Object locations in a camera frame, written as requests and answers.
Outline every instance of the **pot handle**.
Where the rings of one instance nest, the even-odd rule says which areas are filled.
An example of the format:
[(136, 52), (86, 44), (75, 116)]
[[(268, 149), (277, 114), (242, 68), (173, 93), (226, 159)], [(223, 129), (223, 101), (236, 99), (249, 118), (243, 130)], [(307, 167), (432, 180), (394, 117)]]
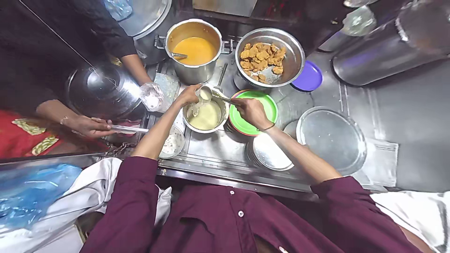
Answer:
[(233, 40), (230, 41), (222, 41), (220, 46), (221, 54), (231, 54), (233, 52)]
[(164, 42), (162, 43), (162, 46), (159, 46), (158, 44), (159, 44), (159, 41), (160, 40), (165, 40), (166, 39), (166, 37), (164, 36), (164, 37), (162, 37), (162, 36), (159, 36), (158, 34), (155, 36), (155, 47), (157, 48), (157, 49), (165, 49), (164, 48)]

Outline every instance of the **purple lid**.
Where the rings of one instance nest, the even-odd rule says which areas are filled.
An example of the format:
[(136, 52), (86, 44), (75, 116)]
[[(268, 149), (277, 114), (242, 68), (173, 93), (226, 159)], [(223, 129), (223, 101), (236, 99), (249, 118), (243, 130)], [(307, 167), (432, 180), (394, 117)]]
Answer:
[(291, 85), (304, 91), (313, 91), (322, 84), (322, 72), (320, 68), (310, 61), (305, 62), (301, 74)]

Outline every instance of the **shirt button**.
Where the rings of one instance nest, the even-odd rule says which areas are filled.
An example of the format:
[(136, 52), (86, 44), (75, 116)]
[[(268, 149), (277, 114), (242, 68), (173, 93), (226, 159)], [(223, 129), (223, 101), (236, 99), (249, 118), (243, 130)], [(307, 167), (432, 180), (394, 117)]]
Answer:
[(288, 253), (283, 247), (279, 246), (278, 249), (282, 252), (282, 253)]

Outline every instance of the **green plate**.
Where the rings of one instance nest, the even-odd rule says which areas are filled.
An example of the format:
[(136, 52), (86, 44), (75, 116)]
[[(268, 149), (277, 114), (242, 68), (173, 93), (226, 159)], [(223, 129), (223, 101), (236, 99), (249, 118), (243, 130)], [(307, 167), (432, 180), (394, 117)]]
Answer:
[[(264, 106), (264, 111), (265, 114), (267, 115), (267, 118), (272, 122), (277, 121), (278, 107), (275, 104), (275, 101), (269, 95), (261, 91), (249, 90), (237, 95), (236, 98), (259, 100)], [(231, 124), (233, 124), (233, 126), (243, 134), (256, 136), (261, 133), (256, 129), (256, 127), (254, 127), (253, 125), (245, 121), (243, 118), (241, 118), (241, 114), (239, 114), (238, 110), (236, 109), (236, 106), (234, 105), (231, 105), (229, 108), (229, 120), (231, 121)]]

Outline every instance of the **string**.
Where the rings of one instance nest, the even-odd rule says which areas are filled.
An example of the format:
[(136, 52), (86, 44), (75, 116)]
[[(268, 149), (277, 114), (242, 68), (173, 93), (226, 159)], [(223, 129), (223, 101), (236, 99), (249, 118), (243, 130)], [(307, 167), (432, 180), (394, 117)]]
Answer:
[(105, 75), (99, 75), (97, 73), (97, 69), (86, 59), (84, 58), (80, 53), (78, 53), (78, 51), (76, 51), (69, 43), (67, 43), (55, 30), (53, 30), (47, 23), (45, 23), (33, 10), (31, 10), (24, 2), (22, 2), (22, 0), (19, 0), (19, 2), (25, 6), (25, 8), (27, 8), (31, 13), (33, 13), (33, 15), (36, 16), (36, 18), (38, 18), (45, 26), (47, 26), (56, 36), (58, 36), (58, 38), (60, 38), (66, 45), (68, 45), (78, 56), (80, 56), (85, 62), (87, 62), (90, 65), (89, 71), (95, 73), (97, 76), (99, 77), (105, 77), (106, 79), (108, 79), (108, 81), (110, 81), (116, 88), (116, 80), (109, 78)]

